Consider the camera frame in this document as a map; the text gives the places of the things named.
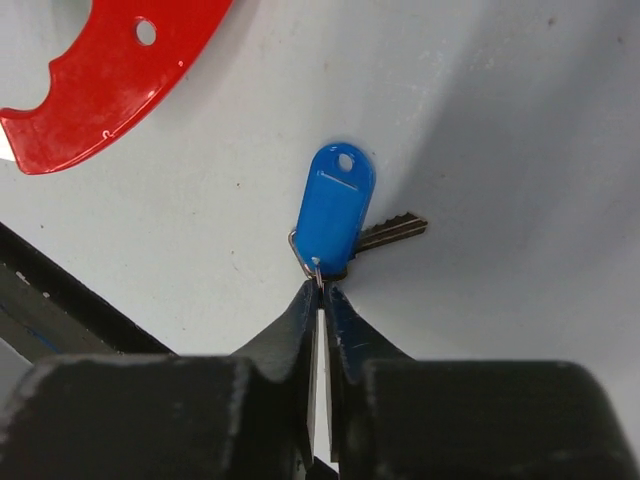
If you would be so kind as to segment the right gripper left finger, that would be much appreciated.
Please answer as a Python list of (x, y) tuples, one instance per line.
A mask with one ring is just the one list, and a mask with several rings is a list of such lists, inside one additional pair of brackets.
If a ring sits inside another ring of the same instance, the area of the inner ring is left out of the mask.
[(5, 479), (302, 479), (314, 463), (318, 286), (223, 356), (59, 355), (1, 414)]

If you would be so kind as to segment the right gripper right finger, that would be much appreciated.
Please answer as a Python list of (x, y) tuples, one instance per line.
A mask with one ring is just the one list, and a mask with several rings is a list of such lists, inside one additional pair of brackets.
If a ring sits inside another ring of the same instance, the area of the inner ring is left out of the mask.
[(635, 479), (611, 401), (558, 360), (417, 360), (323, 292), (331, 458), (344, 479)]

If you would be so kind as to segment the blue tag key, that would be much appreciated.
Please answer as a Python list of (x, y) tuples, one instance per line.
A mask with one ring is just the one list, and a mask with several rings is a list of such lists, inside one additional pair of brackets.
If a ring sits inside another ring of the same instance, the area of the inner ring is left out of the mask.
[(364, 228), (375, 184), (374, 166), (358, 147), (338, 142), (317, 151), (288, 236), (307, 277), (320, 285), (341, 280), (357, 255), (426, 232), (427, 220), (411, 212)]

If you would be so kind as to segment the metal keyring holder red handle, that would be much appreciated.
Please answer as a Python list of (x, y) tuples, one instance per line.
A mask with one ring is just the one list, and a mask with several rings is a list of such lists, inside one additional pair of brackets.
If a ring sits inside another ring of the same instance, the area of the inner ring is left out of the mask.
[(228, 1), (95, 1), (30, 110), (1, 111), (1, 150), (27, 175), (89, 159), (136, 126), (183, 78)]

